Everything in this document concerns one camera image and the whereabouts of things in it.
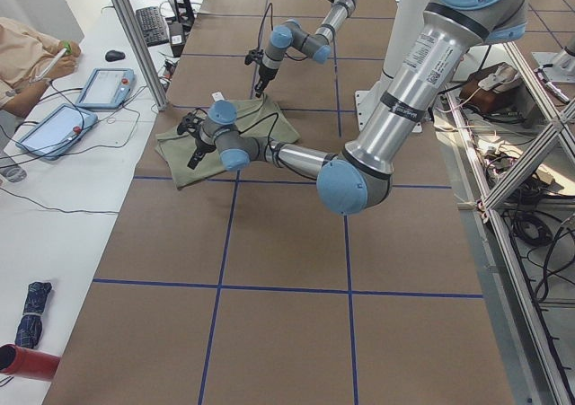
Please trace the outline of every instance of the white table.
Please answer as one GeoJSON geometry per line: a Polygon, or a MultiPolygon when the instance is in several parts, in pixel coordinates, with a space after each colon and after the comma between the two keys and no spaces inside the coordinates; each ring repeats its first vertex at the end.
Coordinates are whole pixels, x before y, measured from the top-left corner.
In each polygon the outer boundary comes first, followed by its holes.
{"type": "MultiPolygon", "coordinates": [[[[133,0],[135,8],[162,0],[133,0]]],[[[114,9],[102,10],[102,17],[82,41],[83,54],[77,71],[54,85],[59,90],[81,87],[96,67],[133,68],[136,86],[146,81],[137,65],[128,40],[121,29],[114,9]],[[126,59],[108,63],[107,50],[126,53],[126,59]]],[[[171,55],[169,44],[149,49],[156,69],[171,55]]],[[[67,94],[73,101],[77,93],[67,94]]],[[[41,120],[59,104],[62,97],[52,97],[34,108],[28,120],[41,120]]],[[[141,113],[136,129],[125,147],[96,148],[84,154],[66,156],[55,162],[33,161],[23,164],[28,177],[22,182],[4,181],[2,188],[23,195],[49,207],[65,210],[119,211],[134,168],[143,152],[157,112],[150,92],[145,89],[129,105],[141,113]]],[[[98,113],[104,118],[110,113],[98,113]]],[[[121,110],[113,123],[103,121],[85,134],[70,152],[92,145],[121,145],[134,128],[137,115],[121,110]]],[[[31,127],[22,127],[20,138],[31,127]]],[[[19,163],[31,159],[11,142],[5,151],[19,163]]],[[[44,332],[39,350],[61,356],[80,312],[103,250],[110,237],[116,215],[62,214],[42,210],[26,200],[0,191],[0,345],[13,343],[16,327],[22,316],[27,285],[34,281],[49,281],[47,310],[42,317],[44,332]]],[[[0,389],[0,405],[34,405],[43,401],[49,383],[14,378],[0,389]]]]}

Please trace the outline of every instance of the computer mouse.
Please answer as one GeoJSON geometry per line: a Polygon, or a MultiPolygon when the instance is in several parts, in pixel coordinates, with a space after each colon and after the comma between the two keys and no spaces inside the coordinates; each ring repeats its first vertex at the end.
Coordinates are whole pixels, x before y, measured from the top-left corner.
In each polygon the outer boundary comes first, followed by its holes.
{"type": "Polygon", "coordinates": [[[105,59],[108,62],[120,61],[121,59],[125,58],[126,54],[124,52],[120,52],[119,50],[108,50],[106,52],[105,59]]]}

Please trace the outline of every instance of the red cylinder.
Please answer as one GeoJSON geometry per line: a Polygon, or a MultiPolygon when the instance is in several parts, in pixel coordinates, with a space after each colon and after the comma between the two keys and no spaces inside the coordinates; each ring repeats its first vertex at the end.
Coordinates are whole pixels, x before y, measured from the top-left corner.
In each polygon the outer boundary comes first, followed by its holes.
{"type": "Polygon", "coordinates": [[[60,357],[16,345],[0,347],[0,374],[52,381],[60,357]]]}

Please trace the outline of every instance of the green cloth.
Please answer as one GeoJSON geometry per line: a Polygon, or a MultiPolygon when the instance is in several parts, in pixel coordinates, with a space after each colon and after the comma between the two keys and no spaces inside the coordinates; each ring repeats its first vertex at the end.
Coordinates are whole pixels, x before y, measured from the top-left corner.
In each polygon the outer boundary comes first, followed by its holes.
{"type": "MultiPolygon", "coordinates": [[[[298,140],[299,134],[297,131],[284,117],[278,104],[272,101],[267,95],[264,95],[263,100],[230,102],[237,109],[238,120],[235,125],[240,131],[255,124],[271,113],[277,112],[279,118],[271,132],[271,138],[284,143],[294,143],[298,140]]],[[[256,127],[246,131],[245,135],[253,137],[268,136],[274,120],[276,120],[275,117],[265,119],[256,127]]],[[[176,128],[177,127],[174,127],[163,134],[157,134],[155,136],[157,141],[155,150],[168,163],[170,171],[172,172],[173,181],[178,189],[226,170],[219,160],[219,153],[217,151],[207,154],[199,163],[198,167],[196,167],[196,170],[190,169],[188,167],[188,161],[196,150],[196,141],[188,133],[178,136],[176,128]]]]}

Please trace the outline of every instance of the computer keyboard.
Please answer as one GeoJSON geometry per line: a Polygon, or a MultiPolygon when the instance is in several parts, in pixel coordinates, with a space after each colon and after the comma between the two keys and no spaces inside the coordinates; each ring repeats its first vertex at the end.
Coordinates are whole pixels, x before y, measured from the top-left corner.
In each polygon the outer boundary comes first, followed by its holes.
{"type": "Polygon", "coordinates": [[[156,46],[170,41],[165,29],[160,7],[146,7],[136,10],[136,20],[144,34],[147,46],[156,46]]]}

